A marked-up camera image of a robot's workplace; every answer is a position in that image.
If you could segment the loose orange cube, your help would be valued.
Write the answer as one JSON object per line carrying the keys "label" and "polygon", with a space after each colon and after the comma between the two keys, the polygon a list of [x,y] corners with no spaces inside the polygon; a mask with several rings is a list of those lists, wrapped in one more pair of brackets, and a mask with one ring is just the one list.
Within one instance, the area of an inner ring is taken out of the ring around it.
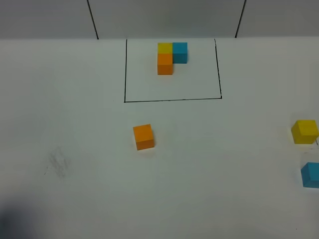
{"label": "loose orange cube", "polygon": [[133,127],[137,150],[153,148],[155,146],[154,135],[150,124]]}

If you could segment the template yellow cube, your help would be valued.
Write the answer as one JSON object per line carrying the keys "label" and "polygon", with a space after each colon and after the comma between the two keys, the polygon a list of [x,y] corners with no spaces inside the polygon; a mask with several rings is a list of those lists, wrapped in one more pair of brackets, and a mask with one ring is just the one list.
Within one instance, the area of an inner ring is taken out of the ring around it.
{"label": "template yellow cube", "polygon": [[172,54],[173,44],[167,42],[158,43],[158,54]]}

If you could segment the template blue cube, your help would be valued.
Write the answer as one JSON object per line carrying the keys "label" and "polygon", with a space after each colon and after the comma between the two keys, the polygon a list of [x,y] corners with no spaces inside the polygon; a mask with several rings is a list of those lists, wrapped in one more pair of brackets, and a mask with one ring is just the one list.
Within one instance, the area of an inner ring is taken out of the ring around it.
{"label": "template blue cube", "polygon": [[173,64],[186,64],[188,59],[187,42],[172,43]]}

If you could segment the template orange cube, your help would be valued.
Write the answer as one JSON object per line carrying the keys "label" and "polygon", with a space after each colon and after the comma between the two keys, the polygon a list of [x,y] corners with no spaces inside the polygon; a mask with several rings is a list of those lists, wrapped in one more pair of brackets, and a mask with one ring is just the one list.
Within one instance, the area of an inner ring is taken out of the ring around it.
{"label": "template orange cube", "polygon": [[158,75],[173,74],[173,55],[172,53],[158,53],[157,59]]}

